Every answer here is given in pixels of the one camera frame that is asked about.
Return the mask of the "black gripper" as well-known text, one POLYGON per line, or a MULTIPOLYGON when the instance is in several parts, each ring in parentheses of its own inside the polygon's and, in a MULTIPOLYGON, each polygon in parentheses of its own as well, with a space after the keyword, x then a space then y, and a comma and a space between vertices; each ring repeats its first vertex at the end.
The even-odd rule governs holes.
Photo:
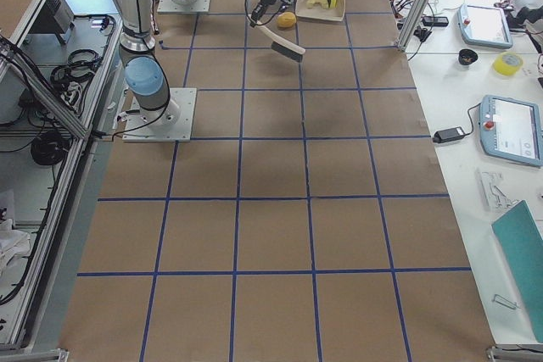
POLYGON ((288 7, 293 5, 293 0, 259 0, 251 14, 249 15, 249 24, 250 25, 267 25, 272 21, 274 17, 276 17, 278 14, 285 12, 288 7), (279 1, 280 5, 277 9, 277 11, 266 21, 262 21, 261 19, 265 15, 267 9, 276 3, 276 1, 279 1))

